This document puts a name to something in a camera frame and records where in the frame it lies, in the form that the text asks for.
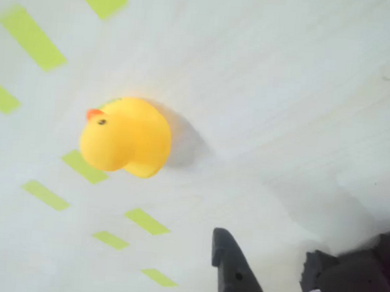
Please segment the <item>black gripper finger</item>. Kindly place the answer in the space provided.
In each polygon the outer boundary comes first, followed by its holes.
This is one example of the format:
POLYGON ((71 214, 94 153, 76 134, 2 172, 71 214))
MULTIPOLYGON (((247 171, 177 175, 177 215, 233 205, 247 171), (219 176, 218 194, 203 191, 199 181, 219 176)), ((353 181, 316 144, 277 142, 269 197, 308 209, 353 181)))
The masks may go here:
POLYGON ((217 292, 263 292, 234 236, 213 230, 211 265, 217 268, 217 292))

